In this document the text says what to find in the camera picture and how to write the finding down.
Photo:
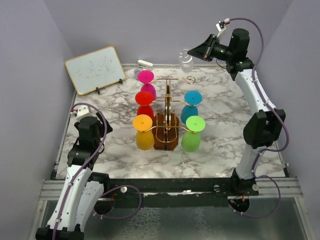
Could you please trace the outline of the blue wine glass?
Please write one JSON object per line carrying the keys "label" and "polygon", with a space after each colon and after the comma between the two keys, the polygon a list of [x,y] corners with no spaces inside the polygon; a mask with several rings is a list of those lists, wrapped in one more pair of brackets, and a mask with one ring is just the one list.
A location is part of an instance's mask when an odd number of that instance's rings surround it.
{"label": "blue wine glass", "polygon": [[184,96],[186,105],[183,107],[181,112],[181,121],[186,124],[186,121],[191,116],[197,116],[199,114],[197,105],[200,104],[203,97],[199,91],[191,90],[188,91]]}

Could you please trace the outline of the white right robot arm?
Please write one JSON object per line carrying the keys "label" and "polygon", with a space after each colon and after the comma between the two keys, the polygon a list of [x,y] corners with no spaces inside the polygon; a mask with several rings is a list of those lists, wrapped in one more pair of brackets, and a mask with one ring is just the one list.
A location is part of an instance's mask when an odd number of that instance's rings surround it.
{"label": "white right robot arm", "polygon": [[187,52],[206,62],[213,59],[224,61],[227,72],[241,89],[249,106],[251,118],[243,129],[246,146],[229,184],[230,191],[236,196],[252,188],[261,151],[279,138],[286,118],[285,111],[276,108],[259,82],[255,65],[247,57],[249,43],[249,32],[236,28],[228,45],[221,44],[217,36],[210,34],[205,42]]}

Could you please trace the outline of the clear wine glass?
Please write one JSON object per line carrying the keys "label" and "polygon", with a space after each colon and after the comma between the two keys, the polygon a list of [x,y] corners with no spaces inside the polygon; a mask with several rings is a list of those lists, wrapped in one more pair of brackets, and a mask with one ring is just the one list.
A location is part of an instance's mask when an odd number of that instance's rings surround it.
{"label": "clear wine glass", "polygon": [[194,67],[193,57],[188,54],[188,51],[187,48],[183,48],[179,52],[179,65],[184,73],[190,73]]}

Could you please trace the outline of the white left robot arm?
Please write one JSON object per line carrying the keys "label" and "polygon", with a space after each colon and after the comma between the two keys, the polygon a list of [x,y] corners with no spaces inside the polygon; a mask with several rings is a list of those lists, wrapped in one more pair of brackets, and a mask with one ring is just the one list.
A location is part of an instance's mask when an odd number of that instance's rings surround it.
{"label": "white left robot arm", "polygon": [[108,174],[93,171],[105,149],[112,127],[97,113],[75,123],[78,138],[67,155],[65,181],[56,207],[45,227],[37,229],[37,240],[82,240],[88,218],[99,197],[111,190]]}

